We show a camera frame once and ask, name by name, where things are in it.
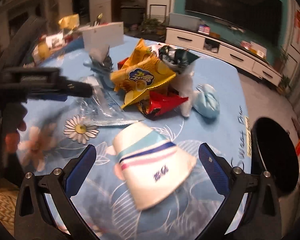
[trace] television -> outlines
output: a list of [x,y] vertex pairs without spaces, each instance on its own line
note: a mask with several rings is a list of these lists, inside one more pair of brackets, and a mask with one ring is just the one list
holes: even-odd
[[280,0],[186,0],[185,10],[219,18],[278,44],[282,18]]

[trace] blue tablecloth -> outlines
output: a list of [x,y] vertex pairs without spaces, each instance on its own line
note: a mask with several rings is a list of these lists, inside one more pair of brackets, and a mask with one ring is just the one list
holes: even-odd
[[[138,39],[125,36],[123,45],[110,49],[115,68],[117,62],[130,56],[137,42]],[[63,53],[64,56],[57,57],[57,54],[49,58],[42,66],[60,67],[63,75],[73,80],[93,73],[83,65],[89,56],[83,48],[82,39],[71,42],[59,55]],[[194,89],[203,83],[215,88],[220,100],[219,117],[209,121],[192,109],[188,119],[184,119],[178,111],[171,111],[156,121],[144,122],[191,155],[197,156],[199,145],[207,142],[217,155],[226,158],[232,166],[240,166],[246,173],[250,173],[251,159],[247,155],[246,127],[243,124],[248,113],[237,70],[221,60],[194,53],[202,56],[195,62]],[[122,104],[122,93],[112,91],[110,94],[119,105]],[[55,124],[46,123],[43,127],[43,120],[65,109],[65,106],[70,106],[58,116],[56,132],[52,138],[54,144],[39,149],[45,156],[46,164],[43,171],[37,171],[36,175],[50,173],[57,167],[63,168],[84,149],[84,145],[73,142],[63,134],[66,120],[73,119],[79,111],[77,107],[72,107],[75,100],[71,97],[66,102],[29,100],[26,104],[28,115],[25,121],[28,129],[21,133],[23,147],[18,151],[20,158],[27,155],[28,142],[36,137],[39,130],[55,128]],[[116,157],[112,155],[111,145],[114,136],[122,129],[99,127],[96,129],[99,131],[96,138],[88,141],[96,147],[97,159],[79,193],[72,197],[74,205],[102,240],[195,239],[213,217],[224,197],[216,192],[198,160],[188,179],[168,198],[149,210],[137,211],[125,181],[114,172]],[[49,196],[47,200],[57,223],[62,224]],[[237,227],[244,203],[245,199],[229,231]]]

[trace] tv stand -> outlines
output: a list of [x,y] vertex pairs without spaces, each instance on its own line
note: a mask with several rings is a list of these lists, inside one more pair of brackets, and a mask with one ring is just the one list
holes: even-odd
[[281,74],[264,59],[223,39],[212,38],[209,35],[183,28],[167,27],[166,43],[221,59],[260,79],[266,79],[275,86],[278,86],[281,81]]

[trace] hand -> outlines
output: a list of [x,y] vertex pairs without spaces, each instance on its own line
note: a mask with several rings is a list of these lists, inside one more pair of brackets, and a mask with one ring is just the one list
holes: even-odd
[[[18,126],[18,130],[22,132],[25,131],[26,128],[27,126],[24,121],[22,121],[21,124]],[[14,133],[8,133],[6,135],[5,142],[6,142],[5,150],[8,153],[15,153],[18,150],[18,144],[20,142],[20,134],[17,132],[17,130]]]

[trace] gray box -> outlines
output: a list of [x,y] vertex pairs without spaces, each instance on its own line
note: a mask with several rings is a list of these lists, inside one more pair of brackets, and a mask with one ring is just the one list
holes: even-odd
[[198,31],[201,19],[194,16],[170,13],[169,14],[169,26],[185,28],[191,31]]

